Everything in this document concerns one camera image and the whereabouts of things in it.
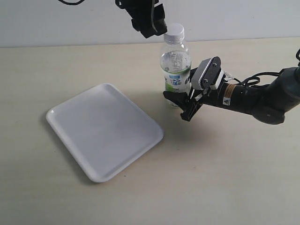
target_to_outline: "table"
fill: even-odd
[[[239,79],[297,65],[300,38],[188,43],[193,67],[219,56]],[[162,96],[160,44],[0,49],[1,225],[297,225],[300,107],[278,126],[204,106],[180,119]],[[165,136],[109,182],[94,184],[45,113],[112,83]]]

